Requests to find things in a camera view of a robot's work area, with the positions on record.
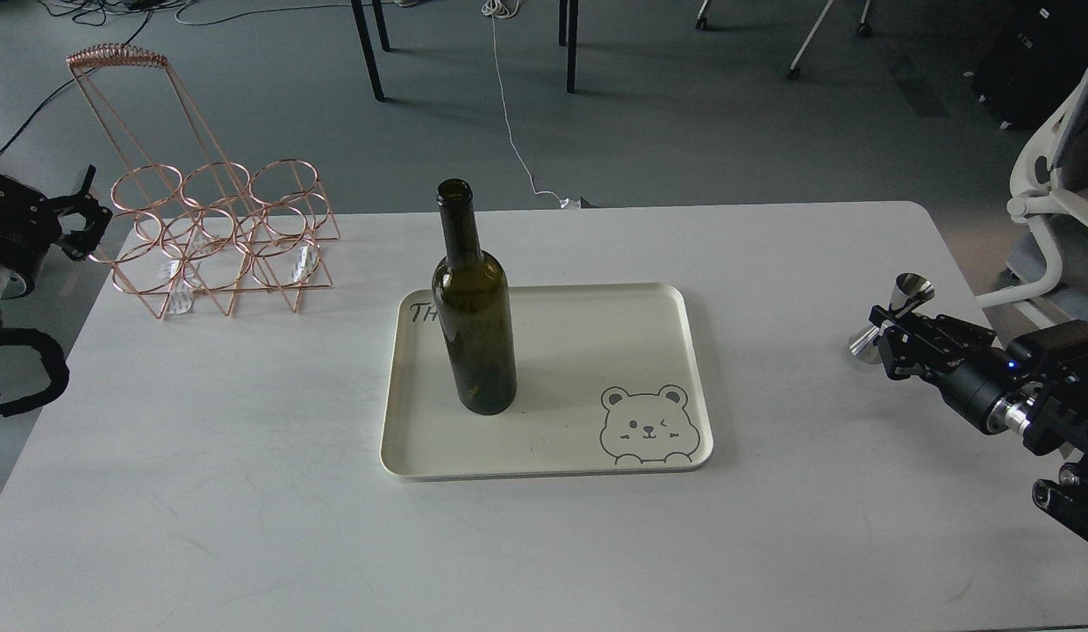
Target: white table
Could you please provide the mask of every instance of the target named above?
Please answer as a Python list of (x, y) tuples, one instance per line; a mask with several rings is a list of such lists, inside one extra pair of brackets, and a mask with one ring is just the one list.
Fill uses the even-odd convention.
[(908, 202), (487, 212), (512, 284), (664, 281), (698, 471), (406, 483), (379, 441), (434, 213), (341, 216), (298, 315), (154, 321), (106, 288), (0, 498), (7, 630), (973, 630), (1088, 624), (1037, 459), (845, 356), (899, 272), (985, 323)]

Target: green glass bottle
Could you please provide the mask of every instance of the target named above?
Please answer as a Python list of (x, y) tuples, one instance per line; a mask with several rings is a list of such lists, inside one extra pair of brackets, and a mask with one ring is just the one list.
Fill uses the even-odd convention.
[(455, 384), (465, 407), (495, 416), (517, 394), (508, 281), (500, 263), (478, 245), (470, 184), (444, 179), (437, 200), (446, 257), (435, 268), (431, 290)]

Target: white tray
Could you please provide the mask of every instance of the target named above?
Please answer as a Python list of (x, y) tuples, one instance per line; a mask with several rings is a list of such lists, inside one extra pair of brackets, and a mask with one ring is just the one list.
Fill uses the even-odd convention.
[(684, 300), (667, 284), (510, 288), (517, 397), (455, 388), (431, 290), (404, 298), (380, 460), (417, 480), (691, 471), (712, 426)]

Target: black bag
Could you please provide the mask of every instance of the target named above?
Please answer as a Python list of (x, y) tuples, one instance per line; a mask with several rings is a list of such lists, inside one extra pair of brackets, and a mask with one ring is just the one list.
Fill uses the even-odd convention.
[(1039, 127), (1088, 65), (1088, 0), (1022, 0), (973, 76), (973, 91), (1004, 120)]

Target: metal jigger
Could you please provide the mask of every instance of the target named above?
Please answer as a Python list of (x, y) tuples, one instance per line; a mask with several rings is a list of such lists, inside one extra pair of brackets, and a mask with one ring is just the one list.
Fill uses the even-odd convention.
[[(895, 319), (899, 319), (932, 298), (934, 284), (930, 281), (926, 280), (925, 276), (916, 275), (916, 273), (904, 272), (895, 277), (888, 311)], [(881, 363), (883, 360), (880, 359), (880, 349), (876, 347), (880, 340), (880, 327), (877, 325), (868, 325), (860, 330), (856, 335), (849, 338), (849, 352), (852, 352), (852, 356), (862, 362)]]

